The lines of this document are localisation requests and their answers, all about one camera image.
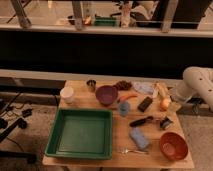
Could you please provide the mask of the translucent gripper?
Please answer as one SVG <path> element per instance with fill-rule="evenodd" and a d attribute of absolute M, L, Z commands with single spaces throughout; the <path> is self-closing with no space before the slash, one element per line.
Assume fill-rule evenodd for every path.
<path fill-rule="evenodd" d="M 166 96 L 166 99 L 169 101 L 169 106 L 168 106 L 169 111 L 176 112 L 182 107 L 182 105 L 175 99 L 172 88 L 168 89 L 168 94 Z"/>

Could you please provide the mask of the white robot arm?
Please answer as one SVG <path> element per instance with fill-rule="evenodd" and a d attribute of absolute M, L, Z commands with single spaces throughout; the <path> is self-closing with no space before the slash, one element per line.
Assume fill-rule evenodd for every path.
<path fill-rule="evenodd" d="M 213 112 L 213 68 L 188 67 L 183 72 L 183 79 L 170 89 L 171 99 L 186 103 L 198 94 Z"/>

